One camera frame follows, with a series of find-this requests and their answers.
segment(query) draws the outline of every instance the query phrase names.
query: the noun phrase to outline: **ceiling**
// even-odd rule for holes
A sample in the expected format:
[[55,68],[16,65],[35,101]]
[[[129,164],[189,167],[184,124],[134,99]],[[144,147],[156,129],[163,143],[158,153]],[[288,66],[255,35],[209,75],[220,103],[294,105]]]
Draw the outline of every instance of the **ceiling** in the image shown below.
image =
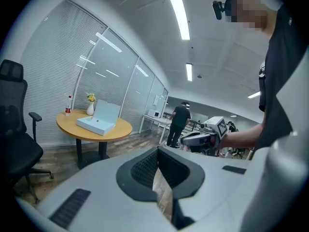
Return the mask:
[[[105,1],[140,36],[173,90],[190,90],[205,99],[212,96],[259,112],[259,99],[247,97],[259,91],[258,72],[268,49],[265,35],[216,20],[211,6],[214,0],[183,0],[189,41],[181,39],[170,0]],[[187,80],[188,62],[193,64],[193,82]]]

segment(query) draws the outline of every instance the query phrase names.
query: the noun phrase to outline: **chair armrest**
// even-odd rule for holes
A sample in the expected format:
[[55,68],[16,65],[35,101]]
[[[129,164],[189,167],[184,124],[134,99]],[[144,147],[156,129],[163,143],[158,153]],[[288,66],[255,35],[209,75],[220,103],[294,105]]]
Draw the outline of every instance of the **chair armrest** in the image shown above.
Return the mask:
[[36,122],[39,122],[42,120],[42,117],[40,115],[38,115],[35,112],[30,112],[29,113],[30,117],[33,118]]

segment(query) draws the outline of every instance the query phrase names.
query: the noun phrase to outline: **round table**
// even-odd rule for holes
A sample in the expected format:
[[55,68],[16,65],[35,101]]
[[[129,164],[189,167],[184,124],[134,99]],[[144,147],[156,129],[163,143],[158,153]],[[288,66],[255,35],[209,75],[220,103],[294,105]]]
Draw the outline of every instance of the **round table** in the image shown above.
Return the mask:
[[[106,155],[107,142],[115,141],[117,139],[122,139],[127,137],[132,132],[132,126],[125,120],[118,118],[116,126],[105,136],[101,136],[92,131],[86,130],[76,124],[76,119],[89,117],[86,110],[72,110],[70,115],[66,115],[65,112],[58,114],[57,125],[59,128],[74,138],[76,138],[76,150],[78,158],[79,169],[96,162],[98,160],[103,160],[109,158]],[[94,151],[82,153],[82,140],[99,142],[98,153]]]

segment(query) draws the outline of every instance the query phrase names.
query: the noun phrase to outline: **black pants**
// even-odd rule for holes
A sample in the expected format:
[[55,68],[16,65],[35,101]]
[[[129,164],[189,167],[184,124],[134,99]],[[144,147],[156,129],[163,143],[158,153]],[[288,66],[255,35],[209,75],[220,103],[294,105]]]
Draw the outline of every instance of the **black pants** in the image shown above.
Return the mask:
[[169,137],[168,137],[168,141],[167,141],[168,146],[175,148],[177,141],[178,141],[180,135],[182,134],[182,131],[183,131],[183,128],[176,126],[176,125],[173,125],[173,123],[170,125]]

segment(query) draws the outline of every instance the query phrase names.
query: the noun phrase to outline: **white desk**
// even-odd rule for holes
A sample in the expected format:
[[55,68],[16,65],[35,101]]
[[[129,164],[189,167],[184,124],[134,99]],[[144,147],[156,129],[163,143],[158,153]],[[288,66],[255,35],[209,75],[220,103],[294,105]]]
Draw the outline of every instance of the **white desk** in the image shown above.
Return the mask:
[[142,129],[142,127],[143,127],[143,124],[144,124],[144,120],[145,120],[145,119],[148,119],[148,120],[151,121],[151,126],[150,126],[150,129],[151,129],[151,130],[152,130],[152,128],[153,128],[154,122],[158,122],[159,124],[163,124],[163,125],[164,125],[163,131],[162,131],[162,135],[161,135],[161,138],[160,138],[160,141],[159,141],[159,144],[162,143],[162,139],[163,139],[163,135],[164,135],[166,126],[169,125],[169,124],[171,124],[172,121],[169,120],[169,119],[166,119],[166,118],[154,118],[154,117],[150,117],[150,116],[148,116],[148,115],[144,115],[144,116],[143,116],[143,119],[141,120],[139,133],[141,132],[141,129]]

